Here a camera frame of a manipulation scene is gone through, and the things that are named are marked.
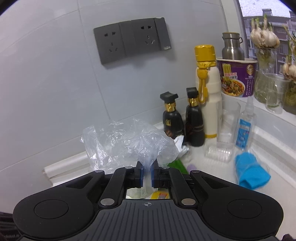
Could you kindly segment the garlic sprouts glass vase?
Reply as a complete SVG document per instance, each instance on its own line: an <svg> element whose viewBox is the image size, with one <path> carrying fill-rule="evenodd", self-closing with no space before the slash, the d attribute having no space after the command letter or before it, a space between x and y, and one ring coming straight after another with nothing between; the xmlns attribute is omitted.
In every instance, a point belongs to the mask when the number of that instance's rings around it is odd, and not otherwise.
<svg viewBox="0 0 296 241"><path fill-rule="evenodd" d="M259 102L266 103L268 80L265 74L274 73L280 40L274 33L272 24L268 22L267 14L263 15L263 22L259 18L252 18L251 27L250 39L255 46L258 62L254 96Z"/></svg>

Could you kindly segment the yellow food package box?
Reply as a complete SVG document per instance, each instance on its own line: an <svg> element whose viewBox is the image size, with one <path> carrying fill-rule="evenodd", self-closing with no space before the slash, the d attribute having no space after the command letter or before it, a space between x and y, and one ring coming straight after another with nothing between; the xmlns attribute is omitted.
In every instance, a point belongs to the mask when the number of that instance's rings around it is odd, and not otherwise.
<svg viewBox="0 0 296 241"><path fill-rule="evenodd" d="M148 197L148 199L170 199L170 194L168 189L158 188Z"/></svg>

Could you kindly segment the stainless steel flask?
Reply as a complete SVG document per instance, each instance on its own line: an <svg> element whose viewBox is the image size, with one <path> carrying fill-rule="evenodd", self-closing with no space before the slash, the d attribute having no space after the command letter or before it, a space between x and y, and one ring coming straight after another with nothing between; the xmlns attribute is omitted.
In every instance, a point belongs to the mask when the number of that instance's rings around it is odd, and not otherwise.
<svg viewBox="0 0 296 241"><path fill-rule="evenodd" d="M222 49L222 58L228 60L244 60L244 51L240 47L243 39L237 32L222 33L224 48Z"/></svg>

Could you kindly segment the crumpled white tissue by bottles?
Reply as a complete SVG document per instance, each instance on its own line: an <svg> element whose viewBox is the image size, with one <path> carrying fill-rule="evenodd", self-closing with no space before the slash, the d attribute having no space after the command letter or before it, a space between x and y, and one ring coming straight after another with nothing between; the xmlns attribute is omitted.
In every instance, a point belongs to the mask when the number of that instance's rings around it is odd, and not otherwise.
<svg viewBox="0 0 296 241"><path fill-rule="evenodd" d="M181 158L185 154L188 154L190 150L190 146L187 144L185 141L185 136L184 135L179 135L174 139L175 146L178 149L178 158Z"/></svg>

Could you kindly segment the clear plastic bag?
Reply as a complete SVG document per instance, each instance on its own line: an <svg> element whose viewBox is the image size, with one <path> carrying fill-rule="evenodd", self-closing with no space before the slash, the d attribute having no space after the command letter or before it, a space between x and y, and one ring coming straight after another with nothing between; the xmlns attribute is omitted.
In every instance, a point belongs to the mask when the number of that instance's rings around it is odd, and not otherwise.
<svg viewBox="0 0 296 241"><path fill-rule="evenodd" d="M89 126L83 130L81 140L91 169L107 174L120 167L134 166L137 161L148 171L154 160L167 164L179 154L175 141L163 130L134 118L113 121L100 130Z"/></svg>

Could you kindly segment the black gold-collared bottle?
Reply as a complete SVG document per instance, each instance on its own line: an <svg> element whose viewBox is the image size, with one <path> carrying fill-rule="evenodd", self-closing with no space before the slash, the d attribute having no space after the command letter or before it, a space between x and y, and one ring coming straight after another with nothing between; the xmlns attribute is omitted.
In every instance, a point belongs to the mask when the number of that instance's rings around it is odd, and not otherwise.
<svg viewBox="0 0 296 241"><path fill-rule="evenodd" d="M160 94L160 99L165 103L165 111L163 112L164 132L167 136L175 139L180 135L184 135L184 123L182 116L176 109L177 94L165 92Z"/></svg>
<svg viewBox="0 0 296 241"><path fill-rule="evenodd" d="M186 141L193 147L200 147L205 142L205 133L202 111L198 101L199 92L196 87L189 87L186 90L189 103L186 107Z"/></svg>

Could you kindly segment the cream bottle yellow cap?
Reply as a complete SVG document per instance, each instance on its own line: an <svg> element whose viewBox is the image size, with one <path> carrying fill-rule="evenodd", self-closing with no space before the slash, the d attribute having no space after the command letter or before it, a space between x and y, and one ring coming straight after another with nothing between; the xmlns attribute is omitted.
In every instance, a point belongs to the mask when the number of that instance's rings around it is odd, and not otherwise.
<svg viewBox="0 0 296 241"><path fill-rule="evenodd" d="M206 138L218 136L219 111L222 108L221 80L216 54L212 45L197 45L196 87L199 92L199 106L203 114Z"/></svg>

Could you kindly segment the tall clear glass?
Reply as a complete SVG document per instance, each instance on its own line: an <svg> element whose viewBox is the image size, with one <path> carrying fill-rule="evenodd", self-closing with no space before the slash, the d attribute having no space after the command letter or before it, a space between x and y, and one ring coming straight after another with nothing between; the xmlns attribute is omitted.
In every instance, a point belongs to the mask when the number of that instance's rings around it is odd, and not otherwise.
<svg viewBox="0 0 296 241"><path fill-rule="evenodd" d="M241 105L234 100L223 100L217 110L217 147L232 149Z"/></svg>

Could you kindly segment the purple instant noodle cup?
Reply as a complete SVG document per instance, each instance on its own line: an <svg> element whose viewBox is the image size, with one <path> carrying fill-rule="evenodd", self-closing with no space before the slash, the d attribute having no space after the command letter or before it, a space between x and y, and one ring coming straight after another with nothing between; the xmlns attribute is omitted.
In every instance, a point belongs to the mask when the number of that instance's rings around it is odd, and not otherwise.
<svg viewBox="0 0 296 241"><path fill-rule="evenodd" d="M248 97L254 92L257 61L217 58L222 92L233 97Z"/></svg>

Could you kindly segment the blue cloth in cup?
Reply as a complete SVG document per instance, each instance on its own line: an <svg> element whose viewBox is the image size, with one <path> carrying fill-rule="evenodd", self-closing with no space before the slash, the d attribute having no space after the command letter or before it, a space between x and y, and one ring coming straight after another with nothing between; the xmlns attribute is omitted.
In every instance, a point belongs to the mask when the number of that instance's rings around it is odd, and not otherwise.
<svg viewBox="0 0 296 241"><path fill-rule="evenodd" d="M238 154L234 164L239 186L254 190L263 187L271 179L269 172L260 165L251 152Z"/></svg>

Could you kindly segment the clear spray bottle blue label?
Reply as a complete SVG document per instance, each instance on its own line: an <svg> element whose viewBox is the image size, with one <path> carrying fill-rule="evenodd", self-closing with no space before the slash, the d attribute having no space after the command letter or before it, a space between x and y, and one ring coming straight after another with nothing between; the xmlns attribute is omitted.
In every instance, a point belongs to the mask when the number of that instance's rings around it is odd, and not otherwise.
<svg viewBox="0 0 296 241"><path fill-rule="evenodd" d="M248 97L244 111L240 114L235 135L235 145L242 151L248 149L252 139L252 129L256 123L256 114L254 112L253 98Z"/></svg>

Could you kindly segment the clear plastic tray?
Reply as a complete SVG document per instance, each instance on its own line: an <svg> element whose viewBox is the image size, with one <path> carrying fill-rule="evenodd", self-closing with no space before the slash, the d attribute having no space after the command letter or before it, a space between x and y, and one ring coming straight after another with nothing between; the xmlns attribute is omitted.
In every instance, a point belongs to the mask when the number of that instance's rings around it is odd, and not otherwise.
<svg viewBox="0 0 296 241"><path fill-rule="evenodd" d="M214 145L208 145L205 147L204 156L215 161L228 163L233 156L233 149L225 149Z"/></svg>

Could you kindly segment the dark grey wall socket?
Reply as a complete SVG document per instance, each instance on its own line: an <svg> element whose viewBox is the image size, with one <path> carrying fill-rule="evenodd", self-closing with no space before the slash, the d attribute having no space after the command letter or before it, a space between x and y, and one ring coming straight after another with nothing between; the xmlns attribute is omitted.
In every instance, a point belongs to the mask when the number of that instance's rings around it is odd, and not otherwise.
<svg viewBox="0 0 296 241"><path fill-rule="evenodd" d="M171 49L165 18L123 21L96 27L93 33L103 65L135 55Z"/></svg>

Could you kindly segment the black gold-collared bottle right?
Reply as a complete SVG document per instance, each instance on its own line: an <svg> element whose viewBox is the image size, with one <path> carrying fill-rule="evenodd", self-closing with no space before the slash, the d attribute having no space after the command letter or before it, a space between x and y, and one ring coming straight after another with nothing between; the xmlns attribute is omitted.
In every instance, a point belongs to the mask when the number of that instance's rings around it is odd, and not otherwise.
<svg viewBox="0 0 296 241"><path fill-rule="evenodd" d="M189 103L186 107L186 141L193 147L200 147L205 142L205 133L202 111L198 101L199 92L196 87L189 87L186 90Z"/></svg>

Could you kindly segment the garlic sprouts jar cluster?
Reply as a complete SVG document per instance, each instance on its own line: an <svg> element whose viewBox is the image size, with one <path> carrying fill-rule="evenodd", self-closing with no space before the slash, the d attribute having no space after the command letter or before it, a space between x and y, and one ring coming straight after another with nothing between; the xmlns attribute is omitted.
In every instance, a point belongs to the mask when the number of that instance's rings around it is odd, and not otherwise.
<svg viewBox="0 0 296 241"><path fill-rule="evenodd" d="M295 34L290 33L287 27L284 27L288 35L288 55L286 63L282 67L283 75L289 80L283 109L288 113L295 115Z"/></svg>

